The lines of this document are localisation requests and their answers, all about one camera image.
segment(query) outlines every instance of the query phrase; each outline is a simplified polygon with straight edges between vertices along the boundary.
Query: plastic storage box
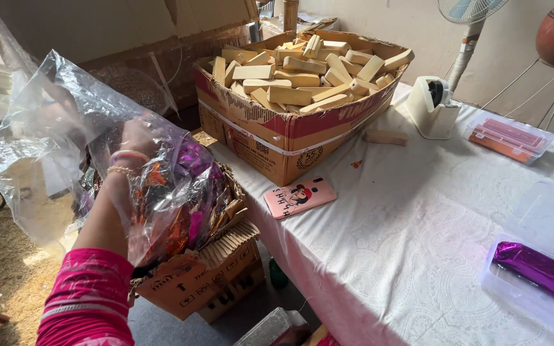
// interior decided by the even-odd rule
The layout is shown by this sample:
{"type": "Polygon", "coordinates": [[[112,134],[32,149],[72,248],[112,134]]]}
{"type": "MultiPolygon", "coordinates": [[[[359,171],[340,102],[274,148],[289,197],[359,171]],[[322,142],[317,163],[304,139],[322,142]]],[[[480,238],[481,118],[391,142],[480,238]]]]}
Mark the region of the plastic storage box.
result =
{"type": "Polygon", "coordinates": [[[463,136],[524,164],[542,156],[554,139],[550,132],[486,112],[467,125],[463,136]]]}
{"type": "Polygon", "coordinates": [[[554,332],[554,297],[491,262],[501,241],[522,243],[554,259],[554,185],[536,183],[503,227],[505,233],[498,235],[491,246],[480,273],[482,287],[554,332]]]}

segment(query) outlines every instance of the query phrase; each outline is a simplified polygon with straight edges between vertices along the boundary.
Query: bangle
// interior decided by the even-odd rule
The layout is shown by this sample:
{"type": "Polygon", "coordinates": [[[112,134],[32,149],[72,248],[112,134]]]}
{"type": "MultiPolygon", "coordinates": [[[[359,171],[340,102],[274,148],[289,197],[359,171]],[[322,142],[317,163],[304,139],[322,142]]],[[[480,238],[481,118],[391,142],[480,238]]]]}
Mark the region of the bangle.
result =
{"type": "Polygon", "coordinates": [[[121,167],[121,166],[112,166],[112,167],[109,167],[106,172],[108,174],[111,174],[111,173],[125,173],[126,176],[131,176],[134,174],[134,170],[131,169],[131,168],[127,168],[127,167],[121,167]]]}
{"type": "Polygon", "coordinates": [[[112,166],[118,158],[132,158],[136,160],[142,160],[142,164],[145,164],[150,160],[149,156],[141,152],[137,152],[136,150],[119,150],[118,152],[114,152],[110,156],[110,165],[112,166]]]}

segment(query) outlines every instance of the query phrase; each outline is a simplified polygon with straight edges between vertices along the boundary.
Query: table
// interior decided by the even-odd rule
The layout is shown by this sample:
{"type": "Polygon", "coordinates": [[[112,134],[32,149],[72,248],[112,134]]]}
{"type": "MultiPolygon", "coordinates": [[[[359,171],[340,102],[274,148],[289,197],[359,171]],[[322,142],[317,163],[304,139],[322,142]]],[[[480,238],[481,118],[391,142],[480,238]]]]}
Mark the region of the table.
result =
{"type": "Polygon", "coordinates": [[[225,146],[210,149],[247,192],[266,248],[343,346],[554,345],[477,278],[522,195],[554,183],[554,142],[532,166],[466,142],[481,112],[466,105],[450,140],[425,140],[403,106],[410,90],[400,84],[395,107],[371,125],[407,132],[408,146],[367,144],[359,133],[300,178],[326,178],[337,200],[282,220],[262,198],[272,182],[225,146]]]}

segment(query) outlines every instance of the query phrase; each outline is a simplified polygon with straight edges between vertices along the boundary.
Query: pink top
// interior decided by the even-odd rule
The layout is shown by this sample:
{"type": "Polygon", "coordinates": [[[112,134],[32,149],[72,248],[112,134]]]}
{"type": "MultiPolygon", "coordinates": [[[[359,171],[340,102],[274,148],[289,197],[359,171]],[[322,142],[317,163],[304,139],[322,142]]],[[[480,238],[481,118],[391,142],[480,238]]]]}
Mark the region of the pink top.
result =
{"type": "Polygon", "coordinates": [[[68,252],[46,299],[36,346],[133,346],[127,326],[133,270],[109,250],[68,252]]]}

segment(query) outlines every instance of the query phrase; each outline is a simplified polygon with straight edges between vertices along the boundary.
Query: pink phone case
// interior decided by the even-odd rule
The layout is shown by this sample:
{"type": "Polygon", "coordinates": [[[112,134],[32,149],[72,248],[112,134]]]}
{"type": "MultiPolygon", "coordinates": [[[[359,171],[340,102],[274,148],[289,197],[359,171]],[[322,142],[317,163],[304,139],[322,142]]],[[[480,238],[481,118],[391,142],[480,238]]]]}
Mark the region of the pink phone case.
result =
{"type": "Polygon", "coordinates": [[[337,199],[337,194],[321,177],[289,185],[264,194],[274,218],[280,219],[337,199]]]}

